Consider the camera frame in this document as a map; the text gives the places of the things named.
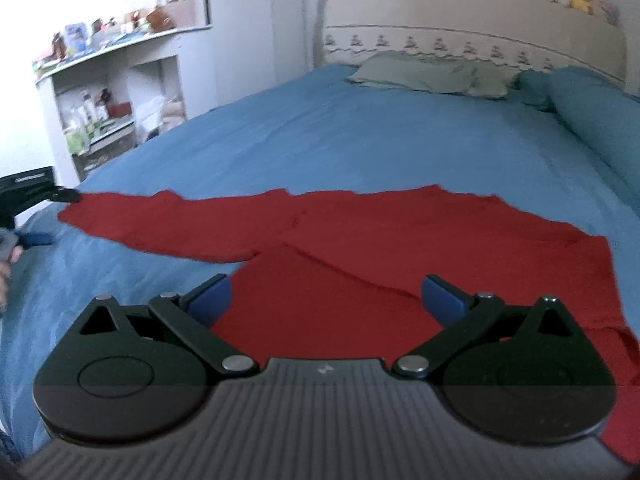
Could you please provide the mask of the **person's left hand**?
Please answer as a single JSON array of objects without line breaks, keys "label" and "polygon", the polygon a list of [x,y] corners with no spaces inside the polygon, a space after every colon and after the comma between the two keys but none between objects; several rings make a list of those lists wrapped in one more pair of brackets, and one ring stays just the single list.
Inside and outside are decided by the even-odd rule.
[{"label": "person's left hand", "polygon": [[8,293],[15,263],[23,255],[24,248],[20,244],[20,238],[12,231],[1,230],[1,262],[0,262],[0,304],[1,312],[6,310]]}]

